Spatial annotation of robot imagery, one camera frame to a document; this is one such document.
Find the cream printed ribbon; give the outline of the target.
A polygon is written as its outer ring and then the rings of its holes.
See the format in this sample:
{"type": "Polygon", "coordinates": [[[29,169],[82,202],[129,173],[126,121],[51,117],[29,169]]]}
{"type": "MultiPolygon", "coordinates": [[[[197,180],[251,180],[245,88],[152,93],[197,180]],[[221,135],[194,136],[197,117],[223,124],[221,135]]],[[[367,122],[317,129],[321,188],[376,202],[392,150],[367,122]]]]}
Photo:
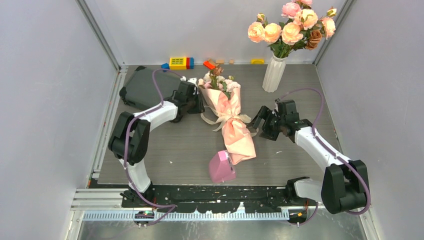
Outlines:
{"type": "Polygon", "coordinates": [[[254,132],[248,130],[247,124],[251,121],[251,118],[248,115],[241,114],[240,104],[207,106],[207,108],[213,112],[217,119],[212,120],[206,117],[204,113],[201,114],[201,118],[209,125],[219,124],[214,131],[221,130],[224,140],[230,142],[230,144],[257,135],[258,130],[254,132]]]}

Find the pink paper bouquet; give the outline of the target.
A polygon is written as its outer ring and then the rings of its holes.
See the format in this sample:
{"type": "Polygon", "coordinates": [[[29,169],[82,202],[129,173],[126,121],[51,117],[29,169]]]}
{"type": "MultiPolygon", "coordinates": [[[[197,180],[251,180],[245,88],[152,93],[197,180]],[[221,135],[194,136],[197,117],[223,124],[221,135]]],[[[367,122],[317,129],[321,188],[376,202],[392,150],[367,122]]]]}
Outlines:
{"type": "Polygon", "coordinates": [[[223,69],[215,67],[198,80],[198,87],[204,99],[204,105],[216,116],[215,119],[203,116],[209,125],[218,125],[224,146],[232,164],[255,158],[254,133],[247,128],[252,119],[242,114],[241,85],[233,76],[222,76],[223,69]]]}

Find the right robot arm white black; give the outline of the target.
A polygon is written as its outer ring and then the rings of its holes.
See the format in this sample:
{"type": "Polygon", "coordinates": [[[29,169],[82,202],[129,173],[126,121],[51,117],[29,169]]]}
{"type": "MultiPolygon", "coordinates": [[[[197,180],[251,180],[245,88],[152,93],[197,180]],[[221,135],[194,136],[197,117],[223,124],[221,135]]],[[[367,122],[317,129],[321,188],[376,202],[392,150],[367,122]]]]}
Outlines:
{"type": "Polygon", "coordinates": [[[261,130],[260,137],[276,141],[280,134],[301,147],[323,171],[322,181],[298,177],[287,181],[285,198],[291,205],[304,199],[323,203],[331,214],[360,215],[371,204],[368,170],[362,160],[351,160],[331,146],[308,119],[300,119],[293,100],[276,102],[276,109],[262,106],[247,125],[261,130]]]}

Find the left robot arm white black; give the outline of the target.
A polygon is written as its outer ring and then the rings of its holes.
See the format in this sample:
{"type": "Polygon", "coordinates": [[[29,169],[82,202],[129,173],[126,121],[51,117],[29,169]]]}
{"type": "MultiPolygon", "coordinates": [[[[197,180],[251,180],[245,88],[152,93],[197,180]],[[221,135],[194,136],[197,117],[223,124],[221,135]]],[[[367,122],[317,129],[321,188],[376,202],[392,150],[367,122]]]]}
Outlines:
{"type": "Polygon", "coordinates": [[[152,181],[145,166],[150,132],[160,125],[178,123],[187,114],[205,111],[196,78],[181,81],[178,89],[162,103],[137,113],[122,112],[112,131],[108,149],[122,164],[129,187],[136,191],[134,200],[141,207],[153,202],[153,193],[148,190],[152,181]]]}

